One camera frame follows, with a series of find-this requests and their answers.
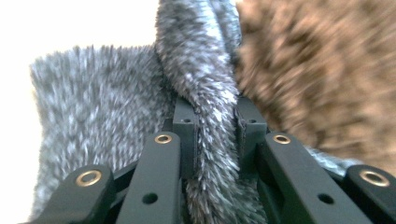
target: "brown furry cover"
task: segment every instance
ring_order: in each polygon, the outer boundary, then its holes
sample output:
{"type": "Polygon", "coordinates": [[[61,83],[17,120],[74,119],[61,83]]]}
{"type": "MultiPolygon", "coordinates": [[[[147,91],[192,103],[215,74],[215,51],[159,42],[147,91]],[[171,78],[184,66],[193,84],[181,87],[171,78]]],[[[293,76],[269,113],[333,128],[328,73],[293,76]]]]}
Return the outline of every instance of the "brown furry cover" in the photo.
{"type": "Polygon", "coordinates": [[[246,0],[236,78],[276,130],[396,175],[396,1],[246,0]]]}

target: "bolt hole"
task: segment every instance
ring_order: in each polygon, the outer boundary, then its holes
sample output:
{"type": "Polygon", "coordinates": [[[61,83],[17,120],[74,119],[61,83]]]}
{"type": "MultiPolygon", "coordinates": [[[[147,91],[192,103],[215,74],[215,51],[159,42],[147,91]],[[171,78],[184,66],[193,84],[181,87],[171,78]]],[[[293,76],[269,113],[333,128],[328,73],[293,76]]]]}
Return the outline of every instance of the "bolt hole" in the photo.
{"type": "Polygon", "coordinates": [[[321,193],[321,194],[318,195],[318,198],[319,198],[323,203],[326,203],[326,204],[334,204],[334,199],[333,199],[331,196],[329,196],[328,194],[323,194],[323,193],[321,193]]]}
{"type": "Polygon", "coordinates": [[[278,142],[279,144],[288,144],[290,143],[290,139],[285,135],[275,135],[274,141],[278,142]]]}
{"type": "Polygon", "coordinates": [[[159,144],[166,144],[169,143],[170,141],[172,141],[172,136],[167,134],[162,134],[155,138],[155,142],[159,144]]]}
{"type": "Polygon", "coordinates": [[[102,173],[97,170],[90,170],[82,173],[76,179],[76,183],[80,187],[88,187],[96,184],[102,178],[102,173]]]}
{"type": "Polygon", "coordinates": [[[145,196],[143,196],[142,202],[145,204],[152,204],[157,202],[158,196],[155,193],[148,193],[145,196]]]}
{"type": "Polygon", "coordinates": [[[360,176],[363,180],[378,187],[387,187],[390,184],[386,177],[377,172],[363,170],[361,171],[360,176]]]}
{"type": "Polygon", "coordinates": [[[90,181],[93,181],[95,178],[96,178],[96,174],[87,174],[87,175],[84,175],[81,178],[81,180],[82,180],[82,182],[90,182],[90,181]]]}

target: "black mount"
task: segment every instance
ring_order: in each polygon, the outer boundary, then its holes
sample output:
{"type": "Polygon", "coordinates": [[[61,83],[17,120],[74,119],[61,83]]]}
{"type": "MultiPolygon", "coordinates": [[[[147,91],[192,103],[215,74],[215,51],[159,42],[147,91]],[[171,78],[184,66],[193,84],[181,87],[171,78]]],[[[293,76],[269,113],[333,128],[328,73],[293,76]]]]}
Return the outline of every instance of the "black mount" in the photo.
{"type": "MultiPolygon", "coordinates": [[[[249,99],[238,100],[241,178],[257,178],[269,223],[396,223],[396,179],[368,165],[346,176],[321,168],[303,145],[272,133],[249,99]]],[[[139,161],[114,175],[103,165],[71,173],[31,223],[190,223],[184,181],[198,166],[198,118],[177,99],[163,132],[148,137],[139,161]]]]}

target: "metal ring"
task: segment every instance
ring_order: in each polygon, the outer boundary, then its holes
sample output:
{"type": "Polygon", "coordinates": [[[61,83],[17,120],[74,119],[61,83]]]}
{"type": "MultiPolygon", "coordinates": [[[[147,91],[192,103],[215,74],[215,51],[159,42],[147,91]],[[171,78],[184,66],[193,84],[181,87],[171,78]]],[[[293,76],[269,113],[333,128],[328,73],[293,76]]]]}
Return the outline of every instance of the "metal ring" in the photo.
{"type": "Polygon", "coordinates": [[[383,175],[369,170],[362,170],[359,175],[361,178],[372,185],[376,185],[379,187],[387,187],[390,185],[389,180],[383,175]]]}
{"type": "Polygon", "coordinates": [[[172,136],[168,134],[161,134],[155,137],[155,142],[159,144],[167,144],[172,141],[172,136]]]}
{"type": "Polygon", "coordinates": [[[282,134],[275,135],[273,139],[274,139],[274,141],[278,142],[279,144],[284,144],[284,145],[291,142],[291,140],[287,136],[282,135],[282,134]]]}
{"type": "Polygon", "coordinates": [[[101,178],[102,178],[102,173],[100,171],[90,170],[79,175],[77,177],[76,184],[79,185],[80,187],[88,187],[90,185],[96,184],[101,178]],[[94,178],[88,181],[84,181],[82,178],[84,178],[84,176],[86,175],[94,175],[94,178]]]}

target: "furry fabric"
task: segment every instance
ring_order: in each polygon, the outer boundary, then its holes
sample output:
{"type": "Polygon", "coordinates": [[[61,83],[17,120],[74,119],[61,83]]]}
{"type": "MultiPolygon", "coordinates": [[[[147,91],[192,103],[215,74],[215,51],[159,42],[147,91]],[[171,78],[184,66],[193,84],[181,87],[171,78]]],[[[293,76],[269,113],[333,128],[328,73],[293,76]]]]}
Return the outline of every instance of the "furry fabric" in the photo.
{"type": "Polygon", "coordinates": [[[173,113],[153,47],[75,48],[38,59],[32,77],[44,136],[32,218],[77,168],[136,161],[173,113]]]}
{"type": "Polygon", "coordinates": [[[239,88],[270,126],[396,175],[396,1],[246,0],[239,88]]]}
{"type": "MultiPolygon", "coordinates": [[[[32,218],[77,168],[117,171],[136,161],[145,137],[173,116],[179,94],[199,117],[200,168],[187,186],[193,222],[266,223],[255,181],[238,179],[233,62],[240,31],[232,1],[162,0],[157,28],[155,47],[75,48],[32,65],[44,129],[32,218]]],[[[339,173],[355,163],[309,152],[339,173]]]]}
{"type": "MultiPolygon", "coordinates": [[[[236,182],[233,109],[238,91],[230,55],[238,41],[222,34],[238,34],[238,20],[221,26],[217,16],[224,16],[216,14],[212,2],[162,0],[157,20],[156,47],[164,72],[199,116],[201,166],[197,179],[189,180],[188,204],[195,223],[263,223],[254,188],[236,182]]],[[[231,18],[237,19],[236,13],[231,18]]]]}

